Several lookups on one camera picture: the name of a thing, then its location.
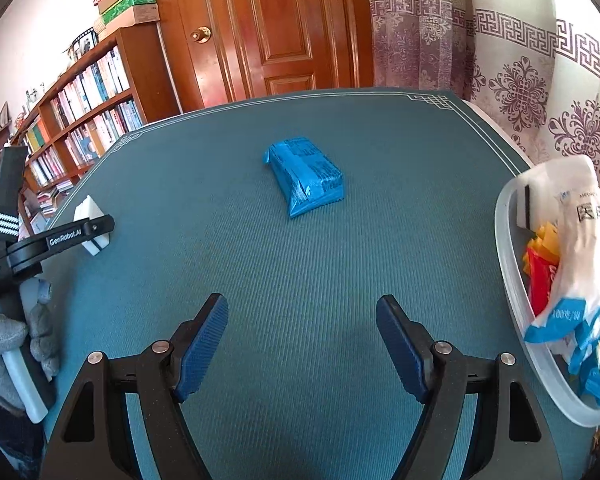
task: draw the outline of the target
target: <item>person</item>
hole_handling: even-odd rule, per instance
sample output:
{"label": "person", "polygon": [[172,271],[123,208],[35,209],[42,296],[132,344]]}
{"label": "person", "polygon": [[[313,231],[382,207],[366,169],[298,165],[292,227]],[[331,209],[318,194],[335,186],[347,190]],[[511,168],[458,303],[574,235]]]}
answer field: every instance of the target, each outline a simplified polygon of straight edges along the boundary
{"label": "person", "polygon": [[47,307],[51,298],[49,283],[30,278],[20,285],[20,297],[23,304],[34,305],[25,309],[26,323],[0,314],[0,480],[37,479],[44,446],[42,424],[33,424],[27,417],[1,355],[22,346],[29,335],[31,354],[42,365],[47,379],[54,377],[59,368],[58,342]]}

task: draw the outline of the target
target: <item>brass doorknob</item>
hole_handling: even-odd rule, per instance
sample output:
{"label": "brass doorknob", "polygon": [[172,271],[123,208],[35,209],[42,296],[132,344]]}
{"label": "brass doorknob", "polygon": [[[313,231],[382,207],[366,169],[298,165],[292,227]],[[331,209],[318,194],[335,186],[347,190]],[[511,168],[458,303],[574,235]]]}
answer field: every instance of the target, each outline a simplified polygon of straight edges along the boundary
{"label": "brass doorknob", "polygon": [[191,33],[191,39],[196,43],[206,43],[211,38],[211,29],[208,27],[200,27]]}

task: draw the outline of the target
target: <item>teal table mat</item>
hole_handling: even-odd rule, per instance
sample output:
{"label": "teal table mat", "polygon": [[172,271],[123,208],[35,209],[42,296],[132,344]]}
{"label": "teal table mat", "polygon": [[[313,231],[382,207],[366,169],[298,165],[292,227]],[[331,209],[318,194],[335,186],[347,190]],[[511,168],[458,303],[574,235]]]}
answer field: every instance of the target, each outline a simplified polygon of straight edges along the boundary
{"label": "teal table mat", "polygon": [[[344,200],[290,219],[262,154],[311,139],[344,173]],[[317,91],[185,114],[122,137],[54,223],[88,195],[116,221],[111,242],[45,263],[62,344],[59,402],[87,354],[136,354],[169,337],[212,292],[229,324],[200,391],[182,406],[215,480],[389,479],[421,406],[402,389],[374,309],[393,294],[465,354],[525,357],[493,233],[496,198],[526,168],[446,92]],[[525,363],[566,480],[592,430],[571,424]],[[158,478],[137,398],[132,434]],[[468,396],[445,478],[459,477]]]}

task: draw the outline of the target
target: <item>black device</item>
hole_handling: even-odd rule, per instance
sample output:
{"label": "black device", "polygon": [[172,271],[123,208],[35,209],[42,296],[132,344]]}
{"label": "black device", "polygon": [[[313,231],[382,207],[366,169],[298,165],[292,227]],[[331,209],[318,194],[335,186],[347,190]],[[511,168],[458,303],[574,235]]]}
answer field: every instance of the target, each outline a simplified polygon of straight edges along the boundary
{"label": "black device", "polygon": [[[18,194],[23,182],[27,149],[5,147],[0,152],[0,314],[26,322],[19,286],[42,272],[41,262],[69,247],[113,231],[110,215],[83,219],[18,241]],[[30,339],[2,355],[9,375],[32,422],[39,422],[56,400],[42,366],[31,355]]]}
{"label": "black device", "polygon": [[[169,341],[112,360],[91,353],[62,406],[40,479],[141,479],[126,411],[125,394],[133,393],[162,480],[211,480],[179,404],[200,385],[227,319],[226,301],[212,294]],[[378,301],[376,323],[406,391],[424,405],[392,480],[442,480],[466,394],[478,394],[478,407],[463,479],[562,478],[544,415],[513,355],[470,357],[434,341],[393,296]]]}

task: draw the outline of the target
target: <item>wooden door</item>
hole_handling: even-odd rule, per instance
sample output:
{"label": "wooden door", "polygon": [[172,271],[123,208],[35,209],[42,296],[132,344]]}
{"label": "wooden door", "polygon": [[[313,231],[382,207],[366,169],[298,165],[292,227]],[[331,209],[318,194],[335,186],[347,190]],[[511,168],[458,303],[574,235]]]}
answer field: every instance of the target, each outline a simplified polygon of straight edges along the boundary
{"label": "wooden door", "polygon": [[[371,86],[368,0],[157,0],[184,110]],[[195,41],[200,27],[211,37]]]}

